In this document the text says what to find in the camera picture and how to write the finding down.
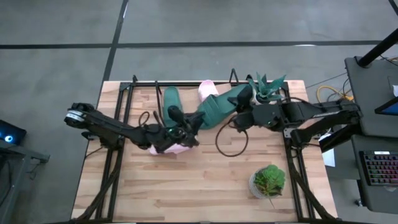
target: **computer monitor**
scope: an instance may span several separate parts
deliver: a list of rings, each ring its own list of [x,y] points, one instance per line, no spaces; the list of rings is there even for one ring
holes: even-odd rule
[[[376,108],[374,112],[377,114],[398,116],[398,97]]]

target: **desk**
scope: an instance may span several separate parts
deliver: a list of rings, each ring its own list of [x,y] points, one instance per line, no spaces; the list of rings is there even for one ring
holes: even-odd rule
[[[288,81],[291,96],[307,99],[304,82]],[[104,82],[98,110],[113,117],[120,82]],[[185,98],[193,87],[180,87]],[[129,124],[138,125],[145,111],[157,110],[154,87],[135,87]],[[154,123],[153,116],[148,123]],[[287,167],[283,137],[265,128],[248,129],[249,145],[238,157],[224,157],[215,147],[215,136],[221,124],[198,134],[200,146],[180,153],[152,156],[126,141],[114,222],[273,222],[294,221],[296,213]],[[219,138],[226,153],[240,151],[245,143],[243,134],[226,128]],[[99,148],[92,141],[87,153]],[[312,192],[333,216],[337,217],[326,169],[318,147],[303,151],[308,181]],[[72,218],[83,213],[101,185],[106,150],[88,157],[84,163]],[[272,200],[255,199],[249,191],[251,174],[261,167],[275,164],[287,177],[283,196]],[[303,193],[302,208],[306,214]]]

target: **blue light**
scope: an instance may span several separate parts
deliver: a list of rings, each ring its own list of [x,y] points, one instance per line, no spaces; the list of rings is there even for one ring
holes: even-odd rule
[[[5,140],[6,142],[11,142],[11,141],[13,140],[13,137],[12,137],[12,136],[6,136],[6,137],[4,138],[4,140]]]

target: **keyboard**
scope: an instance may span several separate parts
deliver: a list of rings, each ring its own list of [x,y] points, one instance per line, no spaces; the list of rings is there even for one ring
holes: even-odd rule
[[[368,185],[398,186],[398,152],[361,152]]]

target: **plant pot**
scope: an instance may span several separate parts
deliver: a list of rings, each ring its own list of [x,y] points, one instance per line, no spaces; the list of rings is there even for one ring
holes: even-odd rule
[[[267,167],[264,167],[264,168],[261,168],[261,169],[257,170],[255,173],[252,174],[252,176],[250,176],[250,179],[249,179],[250,192],[258,199],[271,199],[271,198],[276,198],[276,197],[280,196],[279,194],[264,195],[263,193],[260,192],[259,189],[257,189],[257,186],[254,184],[254,179],[256,178],[256,174],[258,172],[263,171],[266,168]]]

